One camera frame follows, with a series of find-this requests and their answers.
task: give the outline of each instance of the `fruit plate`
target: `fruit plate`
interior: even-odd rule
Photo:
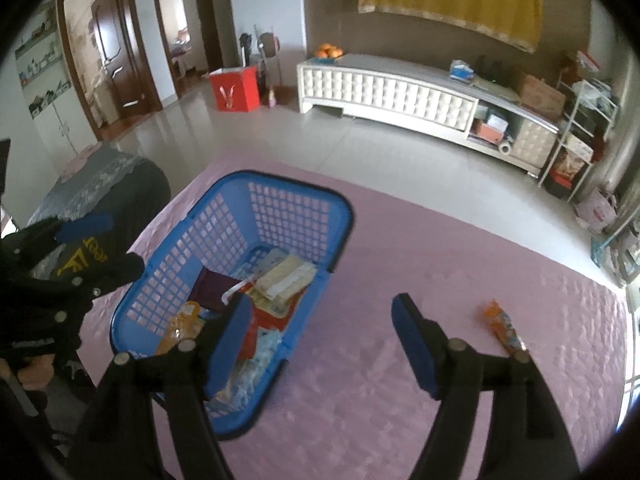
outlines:
[[[339,57],[336,57],[335,59],[332,59],[331,57],[312,57],[311,61],[313,61],[314,63],[318,63],[321,65],[332,65],[335,64],[335,62],[340,59]]]

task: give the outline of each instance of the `person's hand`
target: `person's hand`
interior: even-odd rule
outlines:
[[[53,378],[53,359],[55,355],[39,355],[29,358],[29,364],[18,371],[18,380],[25,390],[43,390]],[[7,379],[11,369],[4,359],[0,359],[0,378]]]

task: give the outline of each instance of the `tiled floor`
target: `tiled floor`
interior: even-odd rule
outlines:
[[[194,86],[197,86],[200,83],[204,73],[197,73],[195,69],[190,72],[188,75],[177,76],[174,80],[175,85],[178,87],[178,95],[185,95],[188,91],[190,91]]]
[[[591,261],[571,208],[523,171],[444,140],[328,108],[301,115],[296,104],[218,112],[202,83],[114,143],[156,162],[174,194],[224,149],[271,155],[469,222],[619,290]]]
[[[147,116],[144,115],[136,115],[133,117],[118,119],[108,126],[102,126],[100,128],[100,135],[104,140],[113,140],[123,134],[125,131],[129,130],[132,126],[141,123],[146,118]]]

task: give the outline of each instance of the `pink bedsheet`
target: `pink bedsheet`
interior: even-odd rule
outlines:
[[[604,286],[472,225],[319,174],[228,153],[156,217],[132,250],[148,259],[215,181],[245,169],[338,190],[351,200],[356,225],[258,423],[222,444],[236,478],[409,476],[438,403],[418,389],[393,330],[391,299],[398,292],[410,293],[447,335],[504,354],[477,315],[480,306],[498,300],[549,384],[580,464],[609,438],[623,393],[625,305]],[[113,356],[109,323],[124,292],[95,301],[84,319],[79,354],[95,382]],[[478,472],[489,417],[490,394],[482,394],[463,478]],[[158,406],[156,421],[165,467],[181,478]]]

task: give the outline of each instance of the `white tv stand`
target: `white tv stand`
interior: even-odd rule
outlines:
[[[335,64],[312,59],[298,65],[298,100],[305,114],[314,105],[337,107],[362,117],[455,142],[494,156],[537,177],[558,127],[488,91],[449,78],[447,72],[414,63],[347,54]],[[510,155],[469,135],[478,103],[500,108],[516,141]]]

